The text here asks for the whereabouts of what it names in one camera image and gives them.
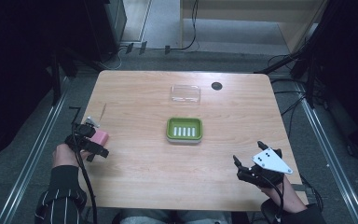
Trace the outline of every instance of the person's pants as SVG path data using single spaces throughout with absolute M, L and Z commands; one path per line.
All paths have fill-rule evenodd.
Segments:
M 173 222 L 172 212 L 158 209 L 122 209 L 120 224 L 165 224 Z M 176 211 L 178 222 L 185 224 L 231 224 L 230 212 Z

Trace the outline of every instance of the person's right hand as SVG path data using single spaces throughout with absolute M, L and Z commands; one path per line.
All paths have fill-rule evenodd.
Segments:
M 276 186 L 283 194 L 283 210 L 288 213 L 298 213 L 307 209 L 301 199 L 296 194 L 292 184 L 287 179 L 286 175 L 283 177 L 283 182 Z M 278 206 L 281 204 L 281 198 L 275 189 L 260 188 L 263 193 L 272 199 Z
M 88 151 L 80 152 L 82 160 L 91 155 Z M 78 167 L 75 152 L 66 144 L 60 144 L 53 151 L 53 168 L 61 165 L 73 165 Z

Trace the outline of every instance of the pink sponge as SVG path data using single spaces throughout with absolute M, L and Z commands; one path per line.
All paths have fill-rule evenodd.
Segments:
M 95 134 L 91 137 L 90 141 L 104 146 L 107 142 L 109 135 L 101 130 L 96 130 Z

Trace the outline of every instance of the black round hole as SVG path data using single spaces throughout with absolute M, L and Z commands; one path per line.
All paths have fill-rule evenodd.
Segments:
M 220 90 L 222 90 L 222 88 L 223 88 L 222 83 L 220 83 L 220 82 L 212 83 L 212 89 L 214 89 L 216 91 L 220 91 Z

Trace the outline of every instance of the desk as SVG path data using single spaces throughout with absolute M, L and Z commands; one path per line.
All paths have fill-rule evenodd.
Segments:
M 195 0 L 181 0 L 180 43 L 183 19 L 191 19 Z M 290 52 L 303 44 L 311 26 L 320 19 L 327 0 L 202 0 L 198 19 L 277 22 Z
M 223 89 L 215 91 L 218 81 Z M 199 105 L 170 100 L 171 86 L 197 85 Z M 260 152 L 257 140 L 281 148 L 300 184 L 296 162 L 269 78 L 255 74 L 103 71 L 86 116 L 100 119 L 109 132 L 104 159 L 85 162 L 100 207 L 258 211 L 267 197 L 238 180 L 232 155 L 244 166 Z M 172 145 L 166 138 L 170 117 L 199 118 L 201 143 Z M 80 185 L 87 189 L 83 177 Z M 304 202 L 306 196 L 300 193 Z

